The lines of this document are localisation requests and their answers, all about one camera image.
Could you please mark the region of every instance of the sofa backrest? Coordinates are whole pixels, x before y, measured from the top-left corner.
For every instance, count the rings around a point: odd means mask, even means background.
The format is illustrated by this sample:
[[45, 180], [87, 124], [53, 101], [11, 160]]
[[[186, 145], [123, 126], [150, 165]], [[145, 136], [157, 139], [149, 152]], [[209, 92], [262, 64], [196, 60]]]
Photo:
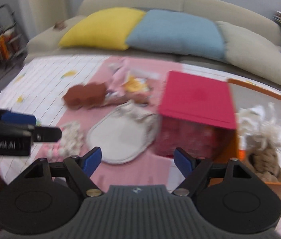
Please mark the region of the sofa backrest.
[[77, 15], [88, 16], [101, 9], [133, 7], [185, 12], [247, 28], [281, 46], [281, 29], [272, 20], [237, 5], [220, 0], [84, 0]]

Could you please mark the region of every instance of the sofa armrest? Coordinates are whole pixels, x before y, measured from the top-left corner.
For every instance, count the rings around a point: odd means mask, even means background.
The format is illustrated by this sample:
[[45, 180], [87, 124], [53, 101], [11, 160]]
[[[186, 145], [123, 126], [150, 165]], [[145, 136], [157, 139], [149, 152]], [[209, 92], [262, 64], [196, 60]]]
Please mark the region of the sofa armrest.
[[86, 16], [75, 16], [65, 21], [66, 28], [63, 30], [56, 30], [53, 27], [45, 30], [39, 35], [32, 38], [28, 44], [28, 54], [36, 52], [48, 52], [58, 48], [61, 38], [67, 33], [75, 24], [86, 18]]

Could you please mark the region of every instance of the yellow cushion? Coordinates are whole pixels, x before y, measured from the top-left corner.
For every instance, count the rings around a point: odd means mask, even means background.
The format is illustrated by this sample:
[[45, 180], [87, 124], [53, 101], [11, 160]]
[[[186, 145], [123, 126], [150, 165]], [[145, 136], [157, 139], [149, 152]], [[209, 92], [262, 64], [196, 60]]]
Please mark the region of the yellow cushion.
[[100, 10], [72, 27], [59, 42], [60, 47], [97, 47], [126, 50], [125, 40], [146, 12], [126, 7]]

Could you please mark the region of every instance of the white logo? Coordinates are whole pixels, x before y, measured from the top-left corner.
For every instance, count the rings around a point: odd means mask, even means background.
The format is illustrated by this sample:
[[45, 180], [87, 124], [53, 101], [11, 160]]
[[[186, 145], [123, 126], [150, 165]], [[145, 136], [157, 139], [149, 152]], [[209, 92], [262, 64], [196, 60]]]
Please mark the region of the white logo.
[[132, 191], [134, 193], [138, 194], [138, 193], [140, 193], [142, 191], [142, 189], [137, 187], [137, 188], [132, 189]]

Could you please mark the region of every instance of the gray ribbed robot base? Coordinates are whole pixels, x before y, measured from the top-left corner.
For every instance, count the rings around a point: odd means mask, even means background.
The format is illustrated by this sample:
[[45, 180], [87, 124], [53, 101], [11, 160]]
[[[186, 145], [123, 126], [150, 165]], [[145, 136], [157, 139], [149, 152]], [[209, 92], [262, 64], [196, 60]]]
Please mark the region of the gray ribbed robot base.
[[86, 198], [66, 225], [40, 235], [0, 239], [281, 239], [273, 230], [238, 235], [222, 231], [198, 213], [188, 197], [169, 194], [164, 185], [111, 186], [96, 198]]

